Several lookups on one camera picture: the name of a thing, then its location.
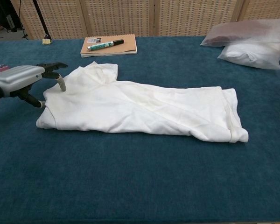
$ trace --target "brown notebook cover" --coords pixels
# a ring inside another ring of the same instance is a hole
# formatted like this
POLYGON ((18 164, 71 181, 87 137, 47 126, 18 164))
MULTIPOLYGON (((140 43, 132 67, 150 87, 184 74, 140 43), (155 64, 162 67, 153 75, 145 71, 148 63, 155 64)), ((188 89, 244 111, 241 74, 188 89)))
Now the brown notebook cover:
POLYGON ((112 35, 112 36, 91 36, 86 37, 81 49, 81 57, 88 56, 107 56, 107 55, 122 55, 122 54, 136 54, 137 46, 135 34, 112 35), (88 51, 87 47, 95 44, 105 43, 123 39, 124 43, 116 46, 88 51))

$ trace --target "plastic bag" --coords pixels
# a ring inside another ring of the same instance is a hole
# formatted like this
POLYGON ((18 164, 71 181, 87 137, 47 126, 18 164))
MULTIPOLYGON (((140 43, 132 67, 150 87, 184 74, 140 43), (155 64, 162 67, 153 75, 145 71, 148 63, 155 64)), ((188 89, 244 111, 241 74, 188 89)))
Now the plastic bag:
POLYGON ((280 42, 280 19, 229 22, 214 26, 201 45, 222 47, 230 42, 280 42))
POLYGON ((280 70, 280 43, 234 42, 228 44, 218 58, 260 69, 280 70))

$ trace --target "binder clip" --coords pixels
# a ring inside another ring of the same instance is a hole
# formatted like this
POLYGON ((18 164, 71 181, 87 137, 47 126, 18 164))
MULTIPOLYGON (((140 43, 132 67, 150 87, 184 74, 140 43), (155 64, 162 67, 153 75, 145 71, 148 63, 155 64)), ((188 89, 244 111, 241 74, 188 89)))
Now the binder clip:
POLYGON ((48 39, 48 35, 45 34, 45 39, 42 40, 42 44, 48 45, 48 44, 51 44, 51 43, 52 43, 52 40, 48 39))

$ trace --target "folded shirt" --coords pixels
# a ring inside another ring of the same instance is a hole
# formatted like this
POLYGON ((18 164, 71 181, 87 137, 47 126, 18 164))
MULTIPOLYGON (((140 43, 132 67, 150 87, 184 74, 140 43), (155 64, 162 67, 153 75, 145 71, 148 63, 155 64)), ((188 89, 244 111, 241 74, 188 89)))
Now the folded shirt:
POLYGON ((46 90, 39 128, 108 133, 193 135, 203 141, 247 142, 234 89, 163 88, 116 81, 116 64, 79 67, 59 86, 46 90))

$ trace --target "red object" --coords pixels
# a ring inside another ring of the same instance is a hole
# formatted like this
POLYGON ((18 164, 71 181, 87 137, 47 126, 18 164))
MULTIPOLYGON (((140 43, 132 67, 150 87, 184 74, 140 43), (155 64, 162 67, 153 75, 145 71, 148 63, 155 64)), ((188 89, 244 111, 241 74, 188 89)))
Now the red object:
POLYGON ((6 71, 8 69, 10 69, 10 67, 8 65, 3 65, 3 64, 0 65, 0 72, 6 71))

